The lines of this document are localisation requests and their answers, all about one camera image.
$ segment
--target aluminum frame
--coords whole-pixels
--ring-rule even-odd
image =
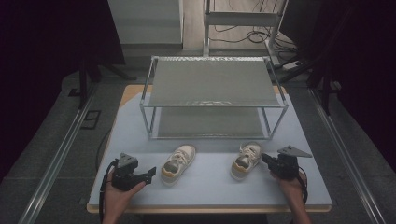
[[[276,87],[279,91],[280,97],[281,97],[281,102],[282,104],[279,104],[279,106],[242,106],[242,105],[222,105],[224,107],[235,107],[235,106],[239,106],[239,107],[257,107],[261,109],[262,112],[262,117],[264,119],[264,125],[265,125],[265,132],[263,132],[263,137],[245,137],[245,136],[225,136],[225,135],[216,135],[216,136],[206,136],[206,135],[200,135],[200,136],[191,136],[191,137],[160,137],[160,136],[154,136],[153,135],[153,131],[154,131],[154,121],[155,121],[155,117],[156,117],[156,113],[157,113],[157,109],[158,107],[182,107],[182,106],[191,106],[191,105],[162,105],[162,106],[158,106],[158,105],[149,105],[146,104],[147,101],[147,90],[148,90],[148,85],[149,85],[149,81],[150,79],[155,75],[156,72],[156,67],[157,67],[157,62],[159,60],[188,60],[188,61],[213,61],[213,60],[218,60],[219,58],[222,58],[223,60],[241,60],[241,61],[248,61],[248,60],[262,60],[264,62],[264,65],[266,66],[266,68],[269,70],[268,75],[271,76],[270,74],[272,74],[274,80],[273,80],[273,84],[275,82]],[[284,95],[284,92],[282,90],[282,88],[279,85],[278,79],[276,77],[276,73],[274,71],[274,67],[272,65],[272,61],[269,57],[160,57],[160,56],[152,56],[151,57],[151,64],[148,70],[148,76],[145,82],[145,87],[143,89],[143,93],[142,93],[142,97],[139,103],[140,106],[140,110],[142,112],[142,116],[143,116],[143,120],[146,126],[146,130],[148,133],[148,139],[184,139],[184,138],[188,138],[188,139],[196,139],[196,138],[230,138],[230,139],[240,139],[240,138],[244,138],[244,139],[262,139],[262,140],[270,140],[273,138],[276,129],[278,128],[281,120],[283,119],[285,113],[287,112],[288,108],[289,108],[289,104],[286,101],[286,97]],[[275,126],[273,127],[273,129],[271,129],[270,125],[269,125],[269,120],[267,118],[267,113],[265,111],[266,108],[279,108],[281,109],[280,115],[278,120],[276,121]],[[149,118],[148,115],[148,110],[152,109],[151,112],[151,116]]]

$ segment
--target black curtain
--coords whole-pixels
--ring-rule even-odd
[[[0,8],[3,177],[82,58],[94,65],[97,58],[108,64],[124,58],[106,0],[8,0]]]
[[[396,171],[396,4],[357,5],[333,53],[338,98]]]

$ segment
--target metal frame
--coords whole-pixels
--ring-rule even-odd
[[[280,65],[273,49],[276,34],[282,21],[287,0],[283,0],[277,13],[264,12],[211,12],[210,0],[206,0],[205,11],[205,39],[204,57],[209,57],[209,26],[211,25],[238,25],[238,26],[266,26],[272,27],[269,40],[265,40],[268,54],[274,66]]]
[[[155,75],[155,71],[156,71],[156,66],[157,66],[157,62],[161,59],[169,59],[169,60],[177,60],[177,59],[181,59],[184,58],[186,60],[209,60],[213,59],[216,60],[216,58],[218,57],[210,57],[210,58],[205,58],[205,57],[159,57],[159,56],[152,56],[151,57],[151,64],[150,64],[150,68],[148,71],[148,77],[146,79],[146,83],[145,83],[145,87],[143,89],[143,93],[142,93],[142,98],[140,100],[140,110],[142,112],[143,115],[143,120],[146,126],[146,130],[148,133],[148,138],[149,139],[183,139],[183,138],[199,138],[199,137],[158,137],[158,136],[153,136],[153,130],[154,130],[154,120],[155,120],[155,116],[156,116],[156,112],[157,112],[157,108],[158,107],[172,107],[175,105],[164,105],[164,106],[154,106],[154,105],[145,105],[146,102],[146,94],[147,94],[147,89],[148,89],[148,85],[149,85],[149,80],[152,76]],[[286,111],[289,108],[289,104],[286,101],[286,97],[284,95],[284,92],[282,90],[282,88],[279,85],[278,79],[276,77],[276,73],[274,71],[274,67],[272,65],[272,61],[270,60],[269,57],[255,57],[256,59],[263,59],[264,61],[264,65],[267,67],[267,69],[270,70],[269,74],[271,73],[272,76],[274,77],[274,81],[276,84],[276,87],[279,91],[279,94],[281,96],[281,101],[283,103],[283,105],[280,106],[257,106],[257,108],[261,108],[262,109],[262,117],[264,119],[264,123],[265,123],[265,131],[267,131],[267,135],[264,134],[263,137],[250,137],[250,139],[263,139],[263,140],[270,140],[273,138],[277,127],[280,124],[280,121],[282,120],[282,118],[284,117]],[[178,105],[177,107],[181,107],[181,106],[191,106],[191,105]],[[152,114],[151,114],[151,118],[149,120],[149,116],[148,116],[148,108],[152,108]],[[277,120],[273,130],[271,130],[271,127],[269,126],[269,122],[268,122],[268,118],[265,112],[265,108],[279,108],[282,109],[280,115],[279,115],[279,119]],[[244,138],[246,139],[245,136],[214,136],[214,137],[210,137],[210,138],[232,138],[232,139],[238,139],[238,138]]]

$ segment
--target metal rack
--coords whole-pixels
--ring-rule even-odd
[[[273,45],[276,34],[282,21],[283,12],[287,0],[283,0],[277,13],[265,12],[222,12],[210,11],[210,0],[206,0],[205,11],[205,39],[204,39],[204,57],[209,56],[209,26],[211,25],[230,25],[230,26],[265,26],[271,27],[269,40],[265,40],[269,56],[274,66],[280,65],[276,57]]]

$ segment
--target metal rail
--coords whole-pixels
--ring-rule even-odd
[[[340,133],[335,128],[334,123],[332,122],[332,118],[326,114],[324,109],[320,103],[320,97],[318,96],[318,92],[312,89],[309,90],[312,98],[315,101],[318,113],[320,114],[331,138],[335,145],[335,148],[341,158],[342,163],[346,167],[346,171],[349,174],[349,177],[352,180],[353,185],[355,186],[356,191],[361,197],[361,202],[363,203],[364,208],[366,209],[367,214],[369,215],[372,223],[386,223],[385,219],[382,217],[381,212],[377,206],[375,198],[369,188],[364,181],[359,168],[356,166],[355,162],[352,160],[350,156],[347,146],[344,144],[343,139],[340,136]]]
[[[44,202],[47,199],[47,196],[50,193],[53,183],[55,182],[56,176],[64,164],[64,159],[69,152],[70,147],[72,146],[76,135],[78,133],[78,129],[81,126],[82,121],[84,120],[85,115],[87,114],[88,109],[90,108],[93,96],[97,90],[96,83],[92,83],[87,99],[87,103],[78,111],[75,119],[73,120],[72,125],[70,126],[67,134],[62,141],[58,151],[56,152],[54,158],[52,159],[49,167],[47,168],[46,173],[41,178],[40,183],[38,184],[35,193],[33,194],[30,202],[27,204],[23,214],[18,223],[35,223],[35,220],[40,213],[41,208],[44,205]]]

